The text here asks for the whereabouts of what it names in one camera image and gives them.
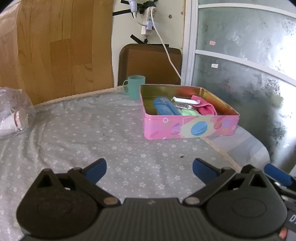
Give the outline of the white paper cup stack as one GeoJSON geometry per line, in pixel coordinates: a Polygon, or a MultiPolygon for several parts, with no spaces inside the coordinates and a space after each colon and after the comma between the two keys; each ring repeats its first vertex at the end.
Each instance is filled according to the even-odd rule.
{"type": "Polygon", "coordinates": [[[1,138],[17,134],[29,127],[29,117],[23,108],[1,120],[1,138]]]}

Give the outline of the pink soft cloth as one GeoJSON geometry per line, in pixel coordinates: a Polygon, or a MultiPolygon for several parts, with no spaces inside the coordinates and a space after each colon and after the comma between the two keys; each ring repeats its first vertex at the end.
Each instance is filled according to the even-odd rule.
{"type": "Polygon", "coordinates": [[[199,102],[193,105],[193,108],[201,115],[217,115],[217,111],[212,104],[205,101],[203,98],[193,95],[191,100],[199,102]]]}

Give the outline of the clear plastic bag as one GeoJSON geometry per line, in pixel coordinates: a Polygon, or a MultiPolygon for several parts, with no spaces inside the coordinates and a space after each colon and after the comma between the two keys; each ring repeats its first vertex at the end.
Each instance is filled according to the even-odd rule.
{"type": "MultiPolygon", "coordinates": [[[[19,110],[20,108],[23,108],[29,117],[29,127],[26,130],[28,130],[33,125],[35,115],[36,115],[36,110],[29,96],[22,89],[1,87],[0,108],[1,108],[0,121],[3,120],[4,118],[7,118],[12,113],[19,110]]],[[[9,135],[1,139],[5,139],[10,136],[15,136],[15,135],[18,135],[19,133],[9,135]]]]}

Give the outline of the wood-pattern wall panel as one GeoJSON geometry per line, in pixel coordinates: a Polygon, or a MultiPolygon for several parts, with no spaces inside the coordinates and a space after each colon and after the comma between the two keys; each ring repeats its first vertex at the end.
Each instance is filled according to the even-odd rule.
{"type": "Polygon", "coordinates": [[[1,86],[34,104],[114,86],[113,1],[17,1],[1,12],[1,86]]]}

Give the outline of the teal plastic mug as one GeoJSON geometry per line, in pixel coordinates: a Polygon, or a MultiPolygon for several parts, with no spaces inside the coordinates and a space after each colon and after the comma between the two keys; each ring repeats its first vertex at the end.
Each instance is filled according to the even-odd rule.
{"type": "Polygon", "coordinates": [[[122,84],[122,90],[132,100],[140,99],[140,86],[145,84],[145,77],[142,75],[129,76],[122,84]]]}

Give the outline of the striped grey pillow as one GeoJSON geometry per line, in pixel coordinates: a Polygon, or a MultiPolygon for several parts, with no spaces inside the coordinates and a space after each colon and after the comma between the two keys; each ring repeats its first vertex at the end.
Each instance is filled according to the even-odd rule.
{"type": "Polygon", "coordinates": [[[252,134],[242,127],[237,127],[234,135],[202,138],[230,162],[236,170],[245,165],[258,169],[270,163],[267,148],[252,134]]]}

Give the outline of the frosted glass sliding door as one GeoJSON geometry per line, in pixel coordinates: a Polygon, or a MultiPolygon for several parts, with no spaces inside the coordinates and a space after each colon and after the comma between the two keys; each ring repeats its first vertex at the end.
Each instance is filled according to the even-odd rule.
{"type": "Polygon", "coordinates": [[[211,91],[295,170],[295,1],[186,1],[183,85],[211,91]]]}

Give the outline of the white smiley packet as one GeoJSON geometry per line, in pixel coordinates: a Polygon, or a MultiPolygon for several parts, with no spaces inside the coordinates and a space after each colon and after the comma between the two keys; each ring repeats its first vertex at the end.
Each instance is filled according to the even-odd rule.
{"type": "Polygon", "coordinates": [[[194,107],[192,105],[187,104],[187,103],[174,102],[173,105],[179,109],[185,109],[185,110],[193,110],[194,109],[194,107]]]}

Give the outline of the grey floral bedsheet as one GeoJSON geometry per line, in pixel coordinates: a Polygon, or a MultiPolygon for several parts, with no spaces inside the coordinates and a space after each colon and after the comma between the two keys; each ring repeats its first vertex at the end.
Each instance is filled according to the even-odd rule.
{"type": "Polygon", "coordinates": [[[142,105],[121,91],[43,105],[29,130],[1,140],[1,240],[21,237],[16,209],[42,169],[65,173],[99,158],[107,162],[99,186],[120,200],[183,199],[203,186],[196,158],[240,170],[204,138],[147,140],[142,105]]]}

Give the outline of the pink gold-lined tin box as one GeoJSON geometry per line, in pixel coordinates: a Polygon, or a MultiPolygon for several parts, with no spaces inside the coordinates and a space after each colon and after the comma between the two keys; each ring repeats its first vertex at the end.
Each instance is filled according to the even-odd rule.
{"type": "Polygon", "coordinates": [[[231,136],[240,119],[234,108],[201,87],[142,84],[140,97],[144,113],[144,136],[148,140],[231,136]],[[162,115],[156,106],[171,102],[174,97],[206,101],[213,105],[217,114],[162,115]]]}

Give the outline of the blue plastic case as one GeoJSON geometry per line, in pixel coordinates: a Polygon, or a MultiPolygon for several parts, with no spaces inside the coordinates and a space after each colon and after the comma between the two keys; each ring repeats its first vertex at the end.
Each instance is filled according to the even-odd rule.
{"type": "Polygon", "coordinates": [[[157,97],[153,101],[158,115],[181,115],[173,103],[166,97],[157,97]]]}

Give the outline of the white blue tissue pack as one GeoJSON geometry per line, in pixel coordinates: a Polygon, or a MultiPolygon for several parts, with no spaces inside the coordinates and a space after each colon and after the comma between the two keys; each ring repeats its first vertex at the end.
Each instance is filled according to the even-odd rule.
{"type": "Polygon", "coordinates": [[[177,102],[177,103],[189,104],[189,105],[197,105],[197,104],[199,104],[198,101],[195,101],[195,100],[192,100],[192,99],[186,99],[186,98],[177,98],[175,96],[171,99],[171,101],[177,102]]]}

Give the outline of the brown cardboard sheet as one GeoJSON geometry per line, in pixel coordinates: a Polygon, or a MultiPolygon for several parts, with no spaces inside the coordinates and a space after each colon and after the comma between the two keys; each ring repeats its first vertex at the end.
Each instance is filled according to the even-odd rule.
{"type": "Polygon", "coordinates": [[[127,77],[142,75],[148,84],[180,85],[182,53],[161,44],[128,44],[119,53],[117,84],[127,77]]]}

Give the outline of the white power strip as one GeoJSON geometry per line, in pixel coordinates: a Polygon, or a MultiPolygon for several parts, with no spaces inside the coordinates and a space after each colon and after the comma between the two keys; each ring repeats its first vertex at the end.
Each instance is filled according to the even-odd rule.
{"type": "Polygon", "coordinates": [[[144,10],[144,13],[140,15],[139,24],[141,25],[141,34],[146,38],[155,31],[153,23],[155,23],[156,27],[158,27],[158,23],[156,20],[152,21],[152,16],[154,17],[157,12],[157,8],[151,6],[144,10]]]}

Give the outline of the green soft cloth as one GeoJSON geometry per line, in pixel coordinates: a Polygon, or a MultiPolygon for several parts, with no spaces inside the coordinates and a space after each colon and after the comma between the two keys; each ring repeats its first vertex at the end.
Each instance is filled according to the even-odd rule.
{"type": "Polygon", "coordinates": [[[195,109],[180,109],[181,115],[184,116],[200,116],[201,114],[195,109]]]}

